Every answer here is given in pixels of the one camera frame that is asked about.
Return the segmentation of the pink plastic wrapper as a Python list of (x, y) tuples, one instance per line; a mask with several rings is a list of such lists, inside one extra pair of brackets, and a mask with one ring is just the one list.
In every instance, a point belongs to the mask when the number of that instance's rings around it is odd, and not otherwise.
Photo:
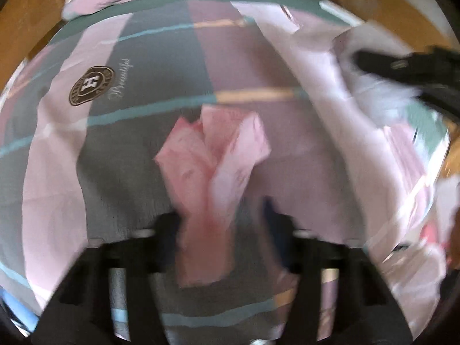
[(253, 168), (270, 153), (254, 111), (205, 104), (195, 122), (177, 120), (154, 160), (183, 220), (176, 256), (181, 286), (229, 275), (236, 211)]

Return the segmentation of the white plastic trash bag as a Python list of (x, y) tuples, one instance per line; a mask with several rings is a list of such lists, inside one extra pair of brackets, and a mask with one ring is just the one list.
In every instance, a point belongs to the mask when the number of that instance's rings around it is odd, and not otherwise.
[(417, 337), (435, 313), (448, 271), (447, 242), (430, 217), (435, 176), (426, 171), (410, 126), (398, 123), (379, 133), (380, 163), (364, 191), (366, 248)]

